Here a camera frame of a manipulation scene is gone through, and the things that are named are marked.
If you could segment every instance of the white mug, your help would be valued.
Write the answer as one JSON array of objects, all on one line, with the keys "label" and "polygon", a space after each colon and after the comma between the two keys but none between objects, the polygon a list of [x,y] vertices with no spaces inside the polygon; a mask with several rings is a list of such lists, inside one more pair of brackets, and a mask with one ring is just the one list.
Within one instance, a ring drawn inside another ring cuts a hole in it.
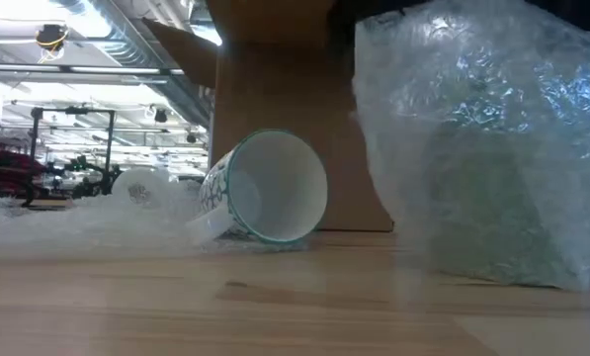
[{"label": "white mug", "polygon": [[229,231],[263,242],[295,242],[321,221],[327,186],[323,164],[309,144],[285,131],[257,131],[205,178],[204,214],[187,222],[189,238],[200,243]]}]

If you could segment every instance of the wooden table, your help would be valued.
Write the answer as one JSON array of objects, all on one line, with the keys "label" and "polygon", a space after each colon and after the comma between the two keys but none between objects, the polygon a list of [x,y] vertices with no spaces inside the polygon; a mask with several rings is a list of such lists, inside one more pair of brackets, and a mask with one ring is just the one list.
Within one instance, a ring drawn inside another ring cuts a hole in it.
[{"label": "wooden table", "polygon": [[0,263],[0,356],[590,355],[590,293],[424,272],[383,234],[306,252]]}]

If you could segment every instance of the fluorescent light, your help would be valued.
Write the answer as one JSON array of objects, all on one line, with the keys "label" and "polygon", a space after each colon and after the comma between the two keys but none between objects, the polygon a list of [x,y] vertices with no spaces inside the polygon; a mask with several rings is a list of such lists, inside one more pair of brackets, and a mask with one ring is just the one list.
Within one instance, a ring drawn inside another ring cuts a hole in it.
[{"label": "fluorescent light", "polygon": [[69,11],[61,6],[55,6],[47,0],[0,0],[0,21],[13,20],[13,24],[24,26],[29,22],[34,24],[63,23]]},{"label": "fluorescent light", "polygon": [[192,30],[196,36],[201,37],[207,41],[211,41],[216,45],[222,45],[222,38],[217,31],[212,27],[192,25]]},{"label": "fluorescent light", "polygon": [[38,64],[7,64],[0,63],[1,71],[43,71],[43,72],[58,72],[60,71],[57,65],[38,65]]},{"label": "fluorescent light", "polygon": [[0,39],[0,45],[34,44],[36,39]]},{"label": "fluorescent light", "polygon": [[101,66],[71,66],[70,70],[75,73],[91,74],[160,74],[156,68],[124,68],[124,67],[101,67]]},{"label": "fluorescent light", "polygon": [[67,18],[68,27],[87,38],[104,38],[111,33],[113,28],[89,1],[79,1],[77,7],[79,14]]},{"label": "fluorescent light", "polygon": [[167,79],[121,78],[121,82],[125,84],[163,85],[167,84]]}]

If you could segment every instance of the cardboard box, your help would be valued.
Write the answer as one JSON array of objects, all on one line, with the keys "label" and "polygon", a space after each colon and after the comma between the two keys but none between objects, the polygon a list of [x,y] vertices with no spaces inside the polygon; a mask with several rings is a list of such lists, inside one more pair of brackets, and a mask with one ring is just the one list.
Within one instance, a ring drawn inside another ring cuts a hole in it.
[{"label": "cardboard box", "polygon": [[330,0],[208,0],[223,45],[144,20],[197,84],[215,87],[211,162],[259,129],[310,142],[328,173],[322,229],[391,231],[351,117],[351,76],[325,50]]}]

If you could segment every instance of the mug rim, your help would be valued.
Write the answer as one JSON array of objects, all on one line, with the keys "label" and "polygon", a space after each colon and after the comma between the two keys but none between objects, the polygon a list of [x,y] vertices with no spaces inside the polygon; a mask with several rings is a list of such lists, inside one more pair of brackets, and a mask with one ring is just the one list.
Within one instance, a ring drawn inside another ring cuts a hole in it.
[{"label": "mug rim", "polygon": [[[281,133],[281,134],[289,134],[295,138],[297,138],[298,140],[300,140],[301,142],[303,142],[305,145],[307,145],[310,150],[314,153],[314,156],[316,157],[316,159],[318,159],[319,163],[321,164],[321,168],[323,168],[323,172],[325,173],[325,186],[327,187],[327,190],[329,191],[329,181],[327,178],[327,170],[325,169],[325,165],[323,164],[323,160],[321,159],[321,157],[318,155],[318,153],[316,153],[316,150],[314,150],[314,148],[312,147],[312,145],[306,141],[305,139],[299,137],[298,135],[288,131],[288,130],[284,130],[284,129],[261,129],[258,130],[250,135],[248,135],[247,137],[245,137],[242,141],[240,141],[237,146],[233,149],[233,153],[231,155],[231,158],[228,161],[228,164],[226,165],[226,174],[224,175],[224,182],[226,184],[226,187],[230,187],[229,184],[229,178],[231,176],[231,167],[233,166],[234,162],[235,162],[235,157],[237,156],[237,153],[239,153],[240,148],[244,145],[244,143],[246,143],[249,139],[253,138],[254,136],[258,135],[258,134],[265,134],[265,133]],[[328,192],[326,192],[326,197],[325,197],[325,206],[323,207],[323,215],[321,215],[321,217],[319,218],[318,222],[316,222],[316,224],[312,227],[312,229],[306,233],[304,233],[301,237],[297,237],[294,239],[290,239],[290,240],[279,240],[279,239],[275,239],[269,236],[266,236],[262,233],[260,233],[259,231],[255,230],[253,227],[251,227],[250,224],[248,224],[248,222],[246,222],[244,220],[244,218],[237,212],[237,209],[235,209],[235,203],[233,202],[233,196],[230,194],[230,192],[227,194],[228,195],[228,206],[229,206],[229,210],[233,212],[233,215],[235,216],[235,219],[239,222],[241,222],[244,227],[246,227],[253,235],[257,236],[260,240],[264,241],[264,242],[268,242],[268,243],[274,243],[274,244],[289,244],[289,243],[293,243],[296,241],[300,241],[302,239],[304,239],[306,236],[310,235],[313,231],[317,230],[318,227],[321,225],[321,222],[323,221],[323,218],[325,217],[325,212],[327,210],[327,201],[328,201]]]}]

